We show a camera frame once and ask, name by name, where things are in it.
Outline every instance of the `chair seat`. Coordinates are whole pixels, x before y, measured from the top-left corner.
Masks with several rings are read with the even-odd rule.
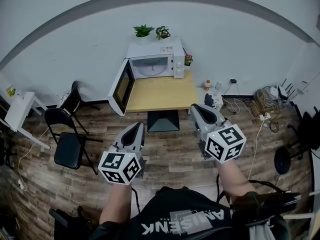
[[[62,132],[54,154],[54,162],[60,166],[78,169],[81,165],[86,136],[79,134],[82,145],[75,133]]]

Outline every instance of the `human arm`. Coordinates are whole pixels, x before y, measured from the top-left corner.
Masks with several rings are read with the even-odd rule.
[[[104,222],[125,223],[131,215],[131,184],[113,184],[109,199],[104,206],[100,224]]]
[[[240,171],[235,160],[229,160],[224,163],[217,162],[217,168],[220,174],[223,190],[229,196],[244,196],[248,192],[255,192],[254,186],[246,179]]]

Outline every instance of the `cable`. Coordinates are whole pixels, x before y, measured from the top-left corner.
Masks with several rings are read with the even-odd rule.
[[[280,178],[280,174],[278,175],[278,178],[276,179],[276,181],[275,181],[275,184],[274,184],[274,186],[276,187],[277,186],[277,184],[278,184],[278,181],[279,181],[279,178]]]
[[[266,108],[271,108],[272,107],[273,109],[276,109],[278,107],[278,105],[279,105],[279,101],[278,101],[278,104],[275,104],[274,101],[269,98],[268,93],[266,91],[264,91],[264,89],[267,88],[267,87],[270,87],[270,86],[266,86],[266,87],[264,87],[262,89],[256,90],[254,96],[259,97],[259,95],[258,95],[258,92],[259,92],[260,93],[260,98],[262,99],[262,101],[264,103],[264,106]]]
[[[225,100],[222,96],[221,96],[221,98],[222,98],[225,102],[227,102],[227,103],[229,103],[229,104],[231,105],[231,108],[232,108],[232,111],[233,111],[234,114],[238,114],[238,113],[240,112],[240,107],[238,106],[238,104],[236,104],[236,106],[238,107],[238,111],[235,111],[235,110],[234,110],[234,107],[232,106],[232,104],[231,104],[229,101]]]
[[[225,196],[225,191],[222,191],[220,193],[220,188],[219,188],[219,176],[220,174],[218,173],[218,175],[216,176],[216,192],[217,192],[217,196],[216,196],[216,203],[219,204],[220,200]]]
[[[226,89],[226,91],[225,91],[225,93],[223,94],[223,96],[225,96],[225,95],[226,95],[226,93],[229,91],[229,89],[230,89],[231,85],[232,85],[232,83],[229,85],[229,88],[228,88],[228,89]]]
[[[138,208],[138,212],[140,213],[140,206],[139,206],[139,202],[138,202],[138,193],[133,187],[131,187],[131,189],[135,193],[136,207]]]
[[[264,125],[265,120],[266,120],[266,115],[264,115],[263,121],[262,121],[261,126],[260,126],[260,129],[259,129],[259,131],[258,131],[258,133],[256,134],[256,137],[255,137],[255,149],[254,149],[254,155],[253,155],[253,159],[252,159],[252,163],[251,163],[251,168],[250,168],[248,180],[250,178],[252,166],[254,165],[254,161],[255,161],[255,157],[256,157],[256,153],[257,153],[258,135],[259,135],[259,133],[260,133],[260,131],[262,129],[262,126]]]
[[[48,129],[49,129],[49,127],[45,130],[45,132],[44,133],[42,133],[42,135],[40,136],[40,138],[38,138],[38,141],[41,139],[41,137],[48,131]],[[20,159],[19,159],[19,162],[18,162],[18,172],[19,172],[19,176],[20,176],[20,179],[22,180],[22,183],[23,183],[23,191],[24,192],[27,192],[27,185],[25,184],[25,181],[24,181],[24,179],[22,178],[22,176],[21,176],[21,173],[20,173],[20,169],[19,169],[19,166],[20,166],[20,161],[21,161],[21,159],[22,158],[24,158],[24,157],[26,157],[29,153],[30,153],[30,151],[32,150],[32,148],[34,147],[36,145],[36,143],[34,143],[33,145],[32,145],[32,147],[29,149],[29,151],[24,155],[24,156],[22,156]]]
[[[269,128],[270,128],[271,132],[277,133],[277,132],[279,132],[279,129],[280,129],[279,128],[279,123],[275,122],[275,121],[270,121]]]
[[[239,91],[239,86],[238,86],[238,82],[236,82],[236,87],[238,88],[238,93],[240,95],[240,91]]]
[[[249,112],[250,116],[252,116],[253,118],[256,118],[256,119],[260,119],[260,117],[255,117],[255,116],[253,116],[253,115],[251,114],[251,112],[250,112],[249,108],[246,106],[246,104],[245,104],[242,100],[237,99],[237,98],[234,98],[234,99],[233,99],[233,101],[234,101],[234,103],[235,103],[235,104],[237,104],[235,101],[242,102],[242,103],[243,103],[243,105],[244,105],[244,106],[246,107],[246,109],[248,110],[248,112]]]
[[[227,109],[230,113],[236,114],[235,111],[231,111],[231,110],[228,108],[227,103],[223,102],[223,105],[225,105],[226,109]]]
[[[20,230],[20,225],[19,225],[19,222],[18,222],[17,217],[15,217],[15,222],[16,222],[15,229],[16,229],[16,230]]]
[[[264,185],[264,186],[267,186],[267,187],[270,187],[270,188],[273,188],[275,191],[277,191],[278,193],[285,193],[285,191],[283,191],[281,188],[273,185],[271,182],[268,182],[268,181],[260,181],[260,180],[249,180],[250,183],[259,183],[261,185]]]

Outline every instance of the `power strip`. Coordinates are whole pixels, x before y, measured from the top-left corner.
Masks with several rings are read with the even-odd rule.
[[[260,121],[264,121],[267,119],[271,120],[271,115],[269,113],[265,113],[264,116],[261,114],[261,115],[259,115],[259,117],[260,117]]]

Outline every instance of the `small flowering plant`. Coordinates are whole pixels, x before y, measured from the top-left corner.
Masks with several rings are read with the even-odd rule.
[[[184,65],[185,66],[190,66],[191,62],[193,62],[194,60],[192,59],[192,55],[191,54],[186,54],[184,56]]]
[[[158,38],[158,40],[160,39],[165,39],[171,36],[171,34],[169,33],[169,28],[167,28],[167,26],[160,26],[155,30],[156,33],[156,38]]]
[[[13,86],[10,86],[8,89],[6,89],[6,94],[8,95],[9,98],[15,95],[15,93],[16,93],[16,88],[14,88]]]

